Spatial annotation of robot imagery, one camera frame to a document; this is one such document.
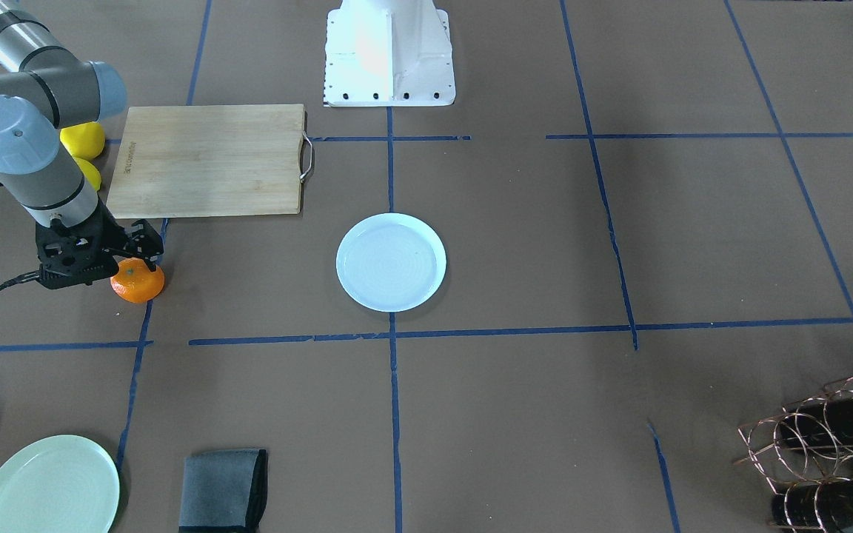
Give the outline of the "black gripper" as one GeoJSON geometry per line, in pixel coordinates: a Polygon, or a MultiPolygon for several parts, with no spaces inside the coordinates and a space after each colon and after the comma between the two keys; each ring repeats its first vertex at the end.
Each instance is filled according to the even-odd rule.
{"type": "Polygon", "coordinates": [[[54,218],[48,227],[37,226],[35,235],[39,269],[41,264],[85,267],[112,258],[118,263],[119,256],[139,259],[149,271],[156,271],[164,251],[163,238],[149,221],[133,222],[124,230],[106,208],[95,209],[73,227],[54,218]]]}

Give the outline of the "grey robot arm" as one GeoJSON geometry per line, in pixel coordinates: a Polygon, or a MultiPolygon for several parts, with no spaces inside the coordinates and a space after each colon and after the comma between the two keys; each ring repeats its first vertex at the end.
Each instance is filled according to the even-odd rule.
{"type": "Polygon", "coordinates": [[[0,185],[33,216],[47,288],[91,284],[121,258],[155,269],[164,248],[145,220],[118,225],[68,149],[61,129],[115,117],[127,91],[112,65],[76,58],[36,17],[0,1],[0,185]]]}

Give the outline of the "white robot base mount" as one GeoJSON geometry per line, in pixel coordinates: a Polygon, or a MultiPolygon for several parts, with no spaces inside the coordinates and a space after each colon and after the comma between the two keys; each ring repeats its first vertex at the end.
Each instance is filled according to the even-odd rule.
{"type": "Polygon", "coordinates": [[[448,13],[432,1],[343,1],[326,19],[323,104],[450,106],[448,13]]]}

